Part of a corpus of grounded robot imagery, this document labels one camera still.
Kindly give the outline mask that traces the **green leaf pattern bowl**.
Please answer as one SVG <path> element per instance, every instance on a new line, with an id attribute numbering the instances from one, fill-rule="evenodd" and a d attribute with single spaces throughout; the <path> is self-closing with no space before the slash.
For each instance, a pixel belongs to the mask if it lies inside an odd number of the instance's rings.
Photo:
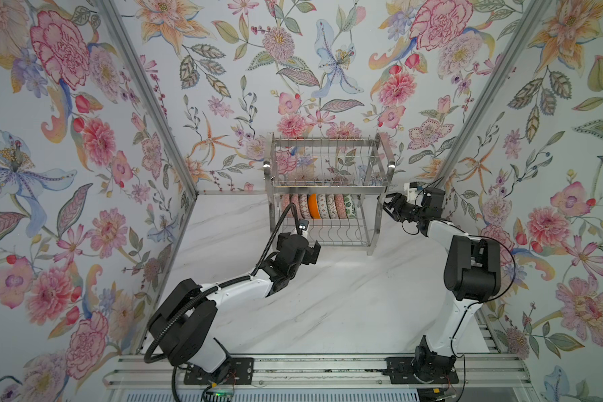
<path id="1" fill-rule="evenodd" d="M 343 195 L 344 208 L 348 219 L 357 218 L 357 206 L 352 194 Z"/>

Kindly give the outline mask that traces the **plain white bowl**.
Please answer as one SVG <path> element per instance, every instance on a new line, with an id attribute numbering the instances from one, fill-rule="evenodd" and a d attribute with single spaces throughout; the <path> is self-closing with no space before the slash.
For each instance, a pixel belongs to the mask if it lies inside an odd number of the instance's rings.
<path id="1" fill-rule="evenodd" d="M 308 210 L 312 219 L 321 219 L 318 196 L 316 194 L 310 194 L 308 196 Z"/>

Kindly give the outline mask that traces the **blue geometric pattern bowl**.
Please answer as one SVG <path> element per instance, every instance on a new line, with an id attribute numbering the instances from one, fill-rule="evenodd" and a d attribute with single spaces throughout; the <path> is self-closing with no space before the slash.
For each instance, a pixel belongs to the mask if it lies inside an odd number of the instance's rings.
<path id="1" fill-rule="evenodd" d="M 306 194 L 299 194 L 298 202 L 303 219 L 311 219 L 312 216 L 308 206 L 308 196 Z"/>

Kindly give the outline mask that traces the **pale green patterned bowl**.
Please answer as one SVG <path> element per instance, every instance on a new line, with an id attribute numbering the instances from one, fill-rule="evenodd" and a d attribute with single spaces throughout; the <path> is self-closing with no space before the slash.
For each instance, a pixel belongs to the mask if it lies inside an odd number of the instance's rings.
<path id="1" fill-rule="evenodd" d="M 318 204 L 318 210 L 319 210 L 320 217 L 322 219 L 329 219 L 330 214 L 328 212 L 328 204 L 327 204 L 327 199 L 326 199 L 325 194 L 317 195 L 317 204 Z"/>

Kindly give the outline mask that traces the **dark speckled pattern bowl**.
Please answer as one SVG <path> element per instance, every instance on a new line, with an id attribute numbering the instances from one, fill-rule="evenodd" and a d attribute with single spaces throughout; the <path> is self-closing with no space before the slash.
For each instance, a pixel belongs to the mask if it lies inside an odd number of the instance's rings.
<path id="1" fill-rule="evenodd" d="M 347 215 L 343 195 L 335 194 L 334 200 L 335 200 L 336 211 L 338 212 L 338 217 L 340 219 L 347 219 L 348 215 Z"/>

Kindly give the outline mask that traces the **dark patterned bowl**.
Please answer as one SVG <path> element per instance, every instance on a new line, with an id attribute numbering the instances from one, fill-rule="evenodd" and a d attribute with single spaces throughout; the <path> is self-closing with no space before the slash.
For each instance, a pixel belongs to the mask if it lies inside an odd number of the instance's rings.
<path id="1" fill-rule="evenodd" d="M 295 205 L 295 209 L 296 209 L 296 212 L 297 212 L 297 216 L 298 216 L 298 217 L 301 217 L 301 216 L 302 216 L 302 213 L 301 213 L 301 209 L 300 209 L 299 195 L 298 195 L 298 194 L 292 194 L 292 195 L 290 196 L 290 201 L 291 201 L 291 203 L 292 203 L 292 204 L 294 204 L 294 205 Z"/>

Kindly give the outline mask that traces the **dark floral bowl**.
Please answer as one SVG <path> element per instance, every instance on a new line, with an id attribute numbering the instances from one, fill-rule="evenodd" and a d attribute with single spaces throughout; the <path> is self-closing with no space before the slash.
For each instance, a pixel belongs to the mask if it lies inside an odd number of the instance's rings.
<path id="1" fill-rule="evenodd" d="M 286 212 L 286 217 L 292 216 L 292 207 L 291 207 L 291 195 L 283 194 L 281 196 L 281 210 Z"/>

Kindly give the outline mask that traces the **white lattice pattern bowl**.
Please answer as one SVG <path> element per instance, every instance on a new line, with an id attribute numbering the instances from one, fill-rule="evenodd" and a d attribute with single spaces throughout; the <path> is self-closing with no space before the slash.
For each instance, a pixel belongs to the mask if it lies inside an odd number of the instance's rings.
<path id="1" fill-rule="evenodd" d="M 327 203 L 327 207 L 328 207 L 328 214 L 330 219 L 338 219 L 338 210 L 337 210 L 337 206 L 335 203 L 335 198 L 333 194 L 327 194 L 326 195 L 326 203 Z"/>

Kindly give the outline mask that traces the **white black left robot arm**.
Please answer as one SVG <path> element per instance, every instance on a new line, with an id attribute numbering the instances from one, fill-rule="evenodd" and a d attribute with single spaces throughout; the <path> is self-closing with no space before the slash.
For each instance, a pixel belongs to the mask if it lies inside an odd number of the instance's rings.
<path id="1" fill-rule="evenodd" d="M 312 244 L 302 234 L 283 233 L 277 238 L 276 250 L 253 273 L 213 284 L 181 281 L 148 321 L 152 343 L 143 361 L 167 360 L 174 367 L 190 365 L 210 375 L 224 369 L 230 354 L 210 334 L 216 316 L 285 289 L 301 266 L 318 262 L 321 249 L 318 242 Z"/>

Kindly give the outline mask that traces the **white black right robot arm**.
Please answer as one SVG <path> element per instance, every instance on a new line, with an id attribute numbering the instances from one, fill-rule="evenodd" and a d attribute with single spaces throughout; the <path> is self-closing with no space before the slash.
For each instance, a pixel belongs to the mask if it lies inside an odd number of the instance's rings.
<path id="1" fill-rule="evenodd" d="M 418 233 L 447 252 L 443 271 L 448 291 L 433 326 L 422 336 L 411 362 L 413 375 L 423 383 L 447 377 L 457 361 L 458 337 L 475 312 L 492 301 L 502 287 L 501 249 L 498 241 L 472 236 L 442 219 L 445 193 L 440 189 L 387 194 L 385 211 L 398 223 L 414 223 Z"/>

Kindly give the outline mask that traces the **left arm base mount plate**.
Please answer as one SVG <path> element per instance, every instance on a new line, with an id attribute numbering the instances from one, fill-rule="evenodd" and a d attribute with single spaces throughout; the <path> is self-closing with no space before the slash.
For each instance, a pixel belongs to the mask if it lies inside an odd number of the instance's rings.
<path id="1" fill-rule="evenodd" d="M 219 368 L 209 373 L 199 366 L 189 365 L 184 375 L 185 385 L 251 385 L 254 358 L 227 358 Z"/>

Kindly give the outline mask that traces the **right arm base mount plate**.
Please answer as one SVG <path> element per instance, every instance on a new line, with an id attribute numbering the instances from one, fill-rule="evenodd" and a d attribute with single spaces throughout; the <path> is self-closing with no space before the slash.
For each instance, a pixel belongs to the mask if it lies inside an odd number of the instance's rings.
<path id="1" fill-rule="evenodd" d="M 436 357 L 417 363 L 413 356 L 389 357 L 382 374 L 390 377 L 392 385 L 458 385 L 455 359 Z"/>

